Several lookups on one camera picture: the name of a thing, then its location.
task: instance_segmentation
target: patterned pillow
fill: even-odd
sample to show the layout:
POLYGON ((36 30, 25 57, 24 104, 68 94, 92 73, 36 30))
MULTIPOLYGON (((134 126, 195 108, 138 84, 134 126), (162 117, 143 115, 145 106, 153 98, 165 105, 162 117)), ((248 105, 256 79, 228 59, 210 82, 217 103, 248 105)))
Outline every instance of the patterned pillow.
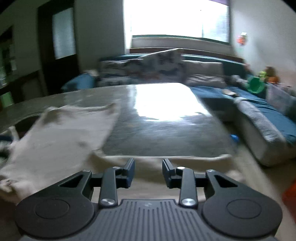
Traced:
POLYGON ((114 76, 140 76, 143 71, 142 59, 122 61, 101 61, 99 72, 102 78, 114 76))
POLYGON ((185 66, 181 53, 181 49, 171 49, 142 56, 142 78, 148 82, 182 82, 185 77, 185 66))
POLYGON ((130 76, 108 77, 99 81, 97 87, 138 84, 137 80, 137 78, 130 76))

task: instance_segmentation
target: ribbed gray surface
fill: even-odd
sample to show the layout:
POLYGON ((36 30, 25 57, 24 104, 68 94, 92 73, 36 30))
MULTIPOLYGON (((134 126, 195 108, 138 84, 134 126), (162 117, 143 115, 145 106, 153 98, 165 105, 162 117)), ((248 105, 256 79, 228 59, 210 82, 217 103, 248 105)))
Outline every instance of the ribbed gray surface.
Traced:
MULTIPOLYGON (((24 236, 20 241, 33 241, 24 236)), ((210 229, 192 209, 174 200, 123 200, 102 210, 79 234, 62 241, 235 241, 210 229)), ((261 241, 276 241, 266 237, 261 241)))

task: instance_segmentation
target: beige cushion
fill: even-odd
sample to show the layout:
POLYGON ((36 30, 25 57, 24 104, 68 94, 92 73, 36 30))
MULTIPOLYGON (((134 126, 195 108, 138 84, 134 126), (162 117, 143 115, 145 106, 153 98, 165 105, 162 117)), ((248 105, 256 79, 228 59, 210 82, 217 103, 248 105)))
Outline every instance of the beige cushion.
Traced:
POLYGON ((186 78, 184 84, 187 86, 208 86, 221 89, 227 86, 223 78, 203 74, 190 75, 186 78))
POLYGON ((201 62, 193 60, 183 60, 186 68, 186 75, 203 74, 207 76, 224 75, 223 64, 219 62, 201 62))

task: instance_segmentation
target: blue pillow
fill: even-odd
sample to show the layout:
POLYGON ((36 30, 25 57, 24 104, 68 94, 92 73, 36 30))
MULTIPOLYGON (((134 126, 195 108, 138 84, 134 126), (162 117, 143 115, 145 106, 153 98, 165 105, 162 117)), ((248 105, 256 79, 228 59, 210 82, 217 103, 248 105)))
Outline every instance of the blue pillow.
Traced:
POLYGON ((81 74, 62 86, 63 92, 85 90, 96 87, 96 81, 89 74, 81 74))

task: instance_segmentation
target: metal screw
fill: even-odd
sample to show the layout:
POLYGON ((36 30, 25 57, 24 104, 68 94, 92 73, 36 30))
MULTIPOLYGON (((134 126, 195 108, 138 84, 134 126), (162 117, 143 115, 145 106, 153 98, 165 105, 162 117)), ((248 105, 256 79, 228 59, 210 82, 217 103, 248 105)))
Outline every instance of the metal screw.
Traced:
POLYGON ((181 203, 184 205, 184 206, 187 206, 187 207, 191 207, 191 206, 194 206, 196 203, 195 201, 192 199, 192 198, 184 198, 181 203))
POLYGON ((111 199, 111 198, 104 198, 101 200, 101 204, 103 206, 112 206, 115 204, 115 200, 111 199))

